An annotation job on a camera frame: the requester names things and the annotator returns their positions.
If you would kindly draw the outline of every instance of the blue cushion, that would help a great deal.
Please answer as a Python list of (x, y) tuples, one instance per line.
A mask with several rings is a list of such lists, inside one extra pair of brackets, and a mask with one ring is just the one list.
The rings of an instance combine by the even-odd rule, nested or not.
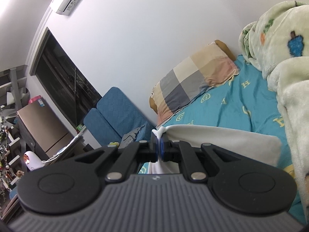
[(109, 89), (97, 103), (97, 109), (121, 137), (141, 125), (150, 126), (137, 107), (117, 87)]
[(150, 141), (152, 126), (149, 123), (145, 123), (145, 125), (139, 130), (136, 135), (136, 141), (147, 140)]
[(12, 191), (9, 193), (10, 200), (12, 200), (16, 194), (17, 194), (17, 187), (14, 187)]
[(98, 109), (92, 108), (84, 118), (84, 125), (101, 146), (110, 142), (121, 142), (121, 137), (100, 114)]

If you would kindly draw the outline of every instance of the label sticker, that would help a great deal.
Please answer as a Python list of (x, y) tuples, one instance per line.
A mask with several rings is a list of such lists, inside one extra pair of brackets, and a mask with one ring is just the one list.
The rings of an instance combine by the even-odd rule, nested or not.
[(43, 103), (43, 101), (41, 99), (38, 99), (38, 102), (39, 102), (41, 107), (45, 106), (45, 104)]

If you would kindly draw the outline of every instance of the green blanket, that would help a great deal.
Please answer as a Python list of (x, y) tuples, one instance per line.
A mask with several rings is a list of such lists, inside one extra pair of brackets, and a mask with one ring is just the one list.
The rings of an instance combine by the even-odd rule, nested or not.
[(277, 93), (295, 180), (309, 220), (309, 5), (285, 1), (273, 6), (243, 29), (239, 47)]

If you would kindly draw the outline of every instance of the window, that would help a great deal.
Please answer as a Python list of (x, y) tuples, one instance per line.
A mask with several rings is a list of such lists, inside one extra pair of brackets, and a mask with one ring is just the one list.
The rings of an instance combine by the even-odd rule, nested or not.
[(101, 99), (48, 29), (32, 73), (74, 127)]

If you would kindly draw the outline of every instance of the refrigerator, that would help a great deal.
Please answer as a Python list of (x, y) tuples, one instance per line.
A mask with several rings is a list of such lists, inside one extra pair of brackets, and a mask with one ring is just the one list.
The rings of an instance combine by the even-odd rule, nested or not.
[(51, 158), (73, 139), (43, 98), (21, 108), (17, 114), (22, 138), (42, 160)]

